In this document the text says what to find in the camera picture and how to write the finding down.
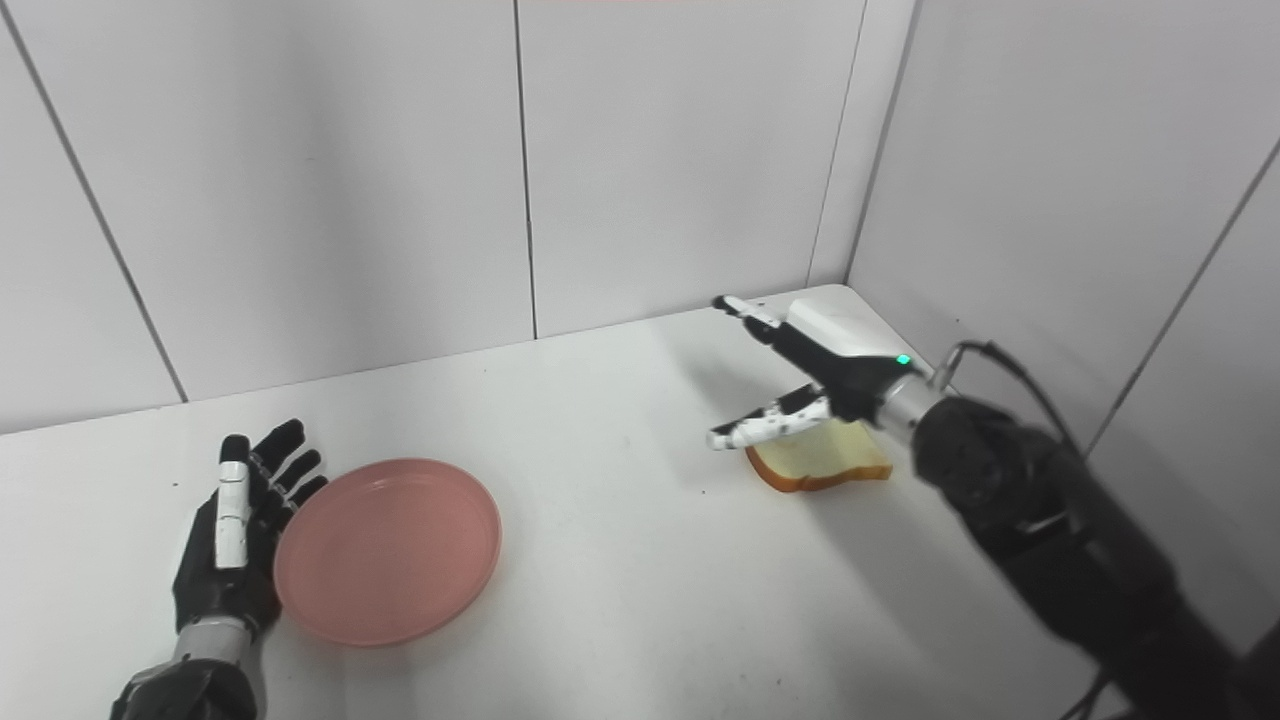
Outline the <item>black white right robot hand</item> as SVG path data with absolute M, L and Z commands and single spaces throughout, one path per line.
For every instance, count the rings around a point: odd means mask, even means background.
M 732 295 L 713 307 L 739 319 L 759 343 L 788 361 L 809 382 L 707 433 L 713 450 L 754 447 L 810 430 L 826 421 L 864 421 L 908 443 L 924 416 L 945 398 L 910 354 L 861 334 L 859 320 L 813 299 L 785 311 Z

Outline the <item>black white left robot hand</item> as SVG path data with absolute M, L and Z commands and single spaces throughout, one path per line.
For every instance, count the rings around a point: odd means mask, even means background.
M 319 451 L 307 448 L 298 418 L 283 421 L 257 443 L 241 434 L 224 438 L 219 464 L 236 471 L 244 492 L 239 534 L 244 561 L 238 568 L 218 565 L 218 495 L 210 495 L 196 510 L 172 584 L 177 630 L 210 618 L 234 618 L 260 637 L 278 620 L 276 551 L 296 514 L 328 484 L 317 470 L 321 460 Z

